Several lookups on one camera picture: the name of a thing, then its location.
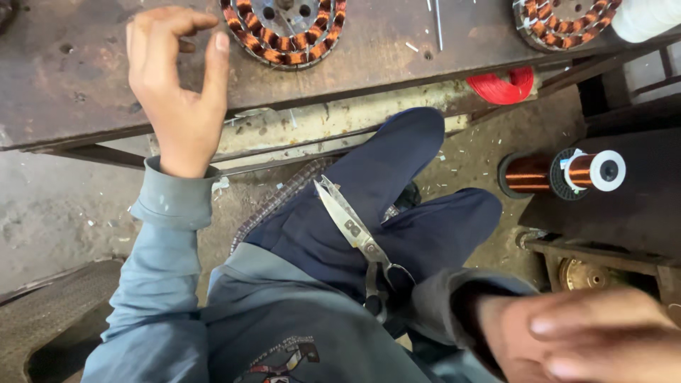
leg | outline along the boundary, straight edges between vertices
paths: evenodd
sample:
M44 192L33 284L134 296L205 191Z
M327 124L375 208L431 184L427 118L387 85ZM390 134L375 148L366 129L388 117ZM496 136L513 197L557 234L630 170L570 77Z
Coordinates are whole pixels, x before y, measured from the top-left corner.
M435 109L394 116L367 143L331 166L326 176L371 232L405 185L428 165L444 139ZM310 276L363 299L366 261L350 247L309 185L246 239L301 268Z
M419 283L444 268L461 268L500 216L501 203L490 192L461 189L393 217L375 238Z

cuff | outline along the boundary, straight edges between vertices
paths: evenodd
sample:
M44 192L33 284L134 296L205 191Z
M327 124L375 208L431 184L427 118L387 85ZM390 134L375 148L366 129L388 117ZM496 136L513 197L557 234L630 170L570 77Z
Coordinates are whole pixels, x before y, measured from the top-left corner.
M464 285L488 286L506 295L534 295L537 290L530 284L511 275L464 269L462 271L443 270L426 279L414 288L411 294L411 313L409 326L421 335L438 343L472 350L476 345L474 335L466 331L464 323L472 315L468 310L457 310L453 304L464 301L460 296Z
M210 187L220 171L208 167L202 179L184 179L163 174L161 157L144 160L146 172L140 197L130 213L152 225L175 230L198 230L210 225Z

metal workbench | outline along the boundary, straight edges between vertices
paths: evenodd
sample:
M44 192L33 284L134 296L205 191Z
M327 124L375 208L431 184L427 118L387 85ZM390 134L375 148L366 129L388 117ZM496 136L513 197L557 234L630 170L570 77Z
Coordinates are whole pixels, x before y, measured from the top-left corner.
M137 12L171 2L21 1L14 21L0 35L0 151L20 149L141 168L140 156L96 144L151 132L127 84L125 24ZM214 0L172 3L222 18ZM539 93L548 94L681 39L677 27L632 45L608 28L577 50L544 54L517 33L509 0L442 0L440 8L442 52L435 13L428 11L426 0L349 1L334 51L301 72L271 70L232 42L228 117L262 106L280 110L593 56L545 81ZM192 40L198 51L181 55L178 68L182 85L200 91L208 33Z

blue sweatshirt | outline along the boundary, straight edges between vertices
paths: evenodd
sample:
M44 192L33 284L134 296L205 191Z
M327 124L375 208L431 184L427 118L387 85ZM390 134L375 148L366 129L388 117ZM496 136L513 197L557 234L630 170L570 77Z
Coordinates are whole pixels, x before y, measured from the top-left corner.
M210 168L204 179L170 177L159 157L147 159L131 210L144 225L83 382L500 381L493 361L474 351L479 339L466 333L450 297L470 281L533 293L503 275L443 271L417 286L410 327L424 340L415 341L416 355L348 296L247 243L212 271L199 309L196 230L210 225L218 175Z

white thread spool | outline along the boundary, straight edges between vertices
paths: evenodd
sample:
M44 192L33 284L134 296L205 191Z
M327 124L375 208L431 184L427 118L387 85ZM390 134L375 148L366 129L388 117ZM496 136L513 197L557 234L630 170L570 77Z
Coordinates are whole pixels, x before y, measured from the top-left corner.
M615 32L628 42L644 42L679 24L679 0L623 0L612 19Z

